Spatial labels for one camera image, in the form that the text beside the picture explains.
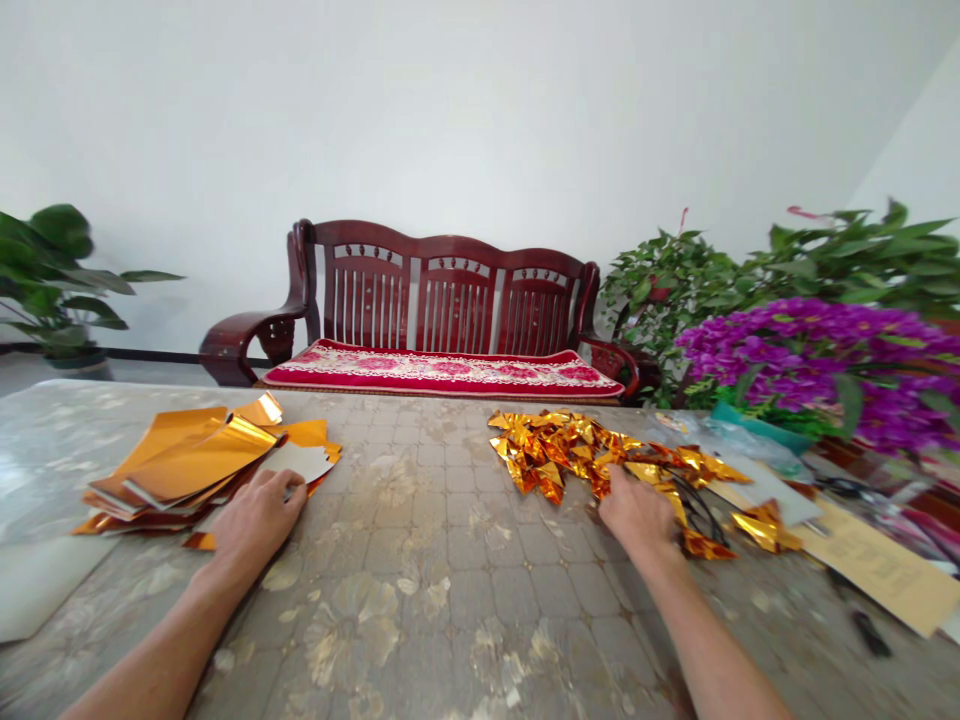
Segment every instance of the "human hand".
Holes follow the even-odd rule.
[[[284,502],[287,488],[293,493]],[[252,583],[287,539],[307,502],[307,486],[292,470],[260,470],[213,522],[211,565],[230,580]]]
[[[663,495],[645,482],[631,480],[619,465],[607,465],[610,494],[600,503],[600,518],[643,571],[658,557],[677,553],[676,516]]]

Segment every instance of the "red floral seat cushion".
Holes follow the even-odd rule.
[[[362,348],[318,340],[263,378],[270,385],[431,395],[537,398],[615,397],[623,385],[573,350],[555,355],[462,355]]]

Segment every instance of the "purple flower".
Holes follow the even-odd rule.
[[[708,320],[683,333],[677,345],[697,381],[713,377],[721,386],[735,385],[759,366],[746,393],[750,405],[772,403],[794,412],[834,405],[835,376],[852,374],[864,395],[857,434],[881,452],[960,448],[944,415],[922,400],[923,392],[935,390],[960,402],[957,381],[896,367],[922,362],[960,371],[960,338],[915,313],[789,298]]]

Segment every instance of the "table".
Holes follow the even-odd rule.
[[[0,543],[69,532],[84,485],[155,413],[257,395],[60,380],[3,399]],[[522,497],[487,442],[494,410],[542,406],[278,397],[285,421],[327,418],[343,459],[238,610],[190,717],[676,716],[665,629],[587,517],[586,488],[571,482],[560,508]],[[643,411],[583,411],[640,439],[658,432]],[[209,559],[182,540],[125,538],[36,636],[0,648],[0,715],[55,716],[133,647]],[[871,606],[894,652],[873,659],[809,559],[732,542],[740,559],[694,562],[694,575],[798,718],[956,716],[960,648]]]

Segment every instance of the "dark red wooden bench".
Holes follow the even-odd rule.
[[[459,235],[411,238],[359,220],[300,220],[287,235],[287,257],[290,291],[282,307],[233,315],[204,338],[200,362],[220,385],[257,382],[246,357],[254,337],[273,365],[289,360],[294,321],[304,318],[309,343],[325,337],[406,349],[409,338],[414,350],[532,356],[586,343],[622,359],[630,373],[625,398],[641,387],[632,355],[594,331],[594,262],[541,248],[505,252]]]

